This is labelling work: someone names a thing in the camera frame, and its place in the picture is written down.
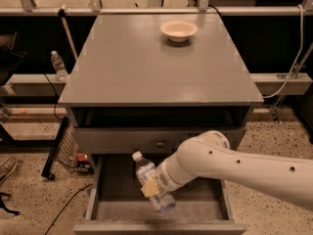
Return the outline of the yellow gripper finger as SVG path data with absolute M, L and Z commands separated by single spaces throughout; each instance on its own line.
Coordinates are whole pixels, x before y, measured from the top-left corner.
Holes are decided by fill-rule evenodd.
M 155 178 L 150 178 L 142 187 L 143 195 L 148 198 L 160 193 L 160 187 Z

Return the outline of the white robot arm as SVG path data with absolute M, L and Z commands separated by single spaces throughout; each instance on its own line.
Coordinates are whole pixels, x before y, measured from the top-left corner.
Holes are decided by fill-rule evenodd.
M 146 197 L 173 192 L 203 177 L 227 180 L 313 211 L 313 161 L 242 153 L 226 136 L 207 131 L 182 142 L 142 187 Z

